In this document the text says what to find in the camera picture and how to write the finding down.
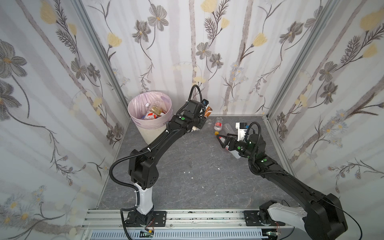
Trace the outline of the clear bottle red-white label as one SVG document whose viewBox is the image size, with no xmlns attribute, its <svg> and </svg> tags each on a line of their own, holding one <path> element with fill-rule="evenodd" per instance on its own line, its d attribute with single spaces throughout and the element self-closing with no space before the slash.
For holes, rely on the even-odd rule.
<svg viewBox="0 0 384 240">
<path fill-rule="evenodd" d="M 154 120 L 157 119 L 158 115 L 156 113 L 153 113 L 151 111 L 148 111 L 146 115 L 143 117 L 143 120 Z"/>
</svg>

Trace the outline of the brown Nescafe bottle back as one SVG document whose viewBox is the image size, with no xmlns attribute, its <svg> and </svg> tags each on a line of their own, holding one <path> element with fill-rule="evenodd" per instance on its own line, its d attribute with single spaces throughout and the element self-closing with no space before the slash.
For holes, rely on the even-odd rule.
<svg viewBox="0 0 384 240">
<path fill-rule="evenodd" d="M 207 107 L 204 117 L 208 118 L 211 115 L 212 111 L 213 109 L 211 107 Z"/>
</svg>

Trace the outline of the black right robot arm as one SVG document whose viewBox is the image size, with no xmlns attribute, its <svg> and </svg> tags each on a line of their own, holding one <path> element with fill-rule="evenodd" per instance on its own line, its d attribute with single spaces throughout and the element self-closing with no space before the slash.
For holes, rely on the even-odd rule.
<svg viewBox="0 0 384 240">
<path fill-rule="evenodd" d="M 248 160 L 250 171 L 274 183 L 300 205 L 298 208 L 268 201 L 259 208 L 257 219 L 269 226 L 274 222 L 289 224 L 305 231 L 313 240 L 335 240 L 348 230 L 340 200 L 333 194 L 325 195 L 285 171 L 265 153 L 266 142 L 258 134 L 238 141 L 233 134 L 218 135 L 223 149 L 235 151 Z"/>
</svg>

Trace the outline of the yellow red tea bottle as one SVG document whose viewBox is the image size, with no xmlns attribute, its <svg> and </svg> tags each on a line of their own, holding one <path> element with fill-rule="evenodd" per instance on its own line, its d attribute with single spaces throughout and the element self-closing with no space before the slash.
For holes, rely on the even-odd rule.
<svg viewBox="0 0 384 240">
<path fill-rule="evenodd" d="M 150 108 L 150 114 L 153 119 L 160 118 L 164 116 L 167 112 L 163 110 L 162 106 L 159 104 L 153 104 Z"/>
</svg>

